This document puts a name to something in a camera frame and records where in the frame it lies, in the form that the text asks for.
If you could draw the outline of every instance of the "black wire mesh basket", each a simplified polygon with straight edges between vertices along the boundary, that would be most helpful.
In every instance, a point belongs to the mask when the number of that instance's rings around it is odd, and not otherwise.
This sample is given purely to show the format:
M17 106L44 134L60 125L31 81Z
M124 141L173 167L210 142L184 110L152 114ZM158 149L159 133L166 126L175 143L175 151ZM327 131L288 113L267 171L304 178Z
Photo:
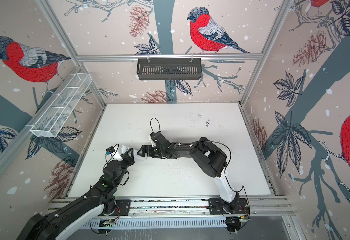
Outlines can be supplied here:
M201 59L193 58L138 59L140 80L193 80L201 78Z

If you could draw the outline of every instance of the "white board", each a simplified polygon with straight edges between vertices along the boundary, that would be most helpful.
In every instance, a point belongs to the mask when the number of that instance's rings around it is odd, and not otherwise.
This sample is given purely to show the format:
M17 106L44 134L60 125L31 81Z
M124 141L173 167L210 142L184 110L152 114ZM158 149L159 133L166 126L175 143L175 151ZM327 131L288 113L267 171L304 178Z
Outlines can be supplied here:
M160 121L160 131L170 142L187 143L207 137L227 145L232 152L226 171L231 187L240 190L244 185L248 195L270 194L237 103L109 104L69 197L80 197L89 190L90 184L99 180L106 148L118 143L137 151L142 145L150 144L149 121L152 117ZM158 131L155 120L152 127ZM218 144L218 147L229 157L224 146ZM118 187L117 197L219 195L213 178L207 176L192 158L135 159L128 171L129 180Z

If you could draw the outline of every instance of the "gray floor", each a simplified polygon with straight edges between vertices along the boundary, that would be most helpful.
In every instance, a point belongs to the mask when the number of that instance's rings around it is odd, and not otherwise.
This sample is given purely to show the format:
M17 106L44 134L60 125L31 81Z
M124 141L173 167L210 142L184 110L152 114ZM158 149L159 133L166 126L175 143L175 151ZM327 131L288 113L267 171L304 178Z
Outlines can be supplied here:
M91 230L78 230L68 240L289 240L282 217L251 217L238 234L225 228L166 228L143 230L113 230L107 236Z

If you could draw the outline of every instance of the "pine cone illustration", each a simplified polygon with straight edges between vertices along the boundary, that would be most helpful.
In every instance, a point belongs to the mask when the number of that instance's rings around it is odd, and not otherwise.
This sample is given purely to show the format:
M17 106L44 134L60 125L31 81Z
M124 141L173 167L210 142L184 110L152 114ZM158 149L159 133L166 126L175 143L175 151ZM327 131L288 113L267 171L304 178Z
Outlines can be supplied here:
M260 147L263 151L265 151L267 143L267 133L262 123L259 122L259 118L257 120L252 119L252 128L254 129L255 136L259 142Z
M52 176L49 179L50 185L44 189L44 191L47 192L46 196L51 197L48 205L52 203L53 199L63 197L64 190L68 186L75 164L76 159L74 157L66 157L52 169Z
M315 62L319 55L325 50L326 34L323 31L318 31L307 39L302 48L298 50L297 55L293 57L293 65L298 64L299 67L309 62Z
M130 34L136 38L136 36L142 35L144 30L147 29L149 25L148 12L140 5L135 5L129 12L130 22Z
M146 103L166 103L172 101L170 96L161 90L155 90L151 93L146 92L144 98L141 100Z

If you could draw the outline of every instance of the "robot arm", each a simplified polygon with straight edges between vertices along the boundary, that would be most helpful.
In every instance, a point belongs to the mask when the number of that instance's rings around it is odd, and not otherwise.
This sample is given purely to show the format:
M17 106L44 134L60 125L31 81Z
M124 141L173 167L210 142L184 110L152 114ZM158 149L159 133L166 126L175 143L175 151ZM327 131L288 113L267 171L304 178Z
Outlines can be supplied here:
M226 154L206 137L201 137L198 141L192 143L169 142L160 132L150 134L151 142L155 146L143 145L138 151L138 155L145 157L158 157L167 159L177 159L180 157L193 158L201 170L210 177L214 178L216 186L219 189L220 198L226 205L226 213L232 213L239 194L233 191L225 175L227 166Z
M100 180L84 195L53 213L45 216L36 214L30 218L17 240L65 240L95 216L112 214L115 211L113 195L116 187L128 172L127 168L134 164L133 149L121 157L122 161L108 162Z

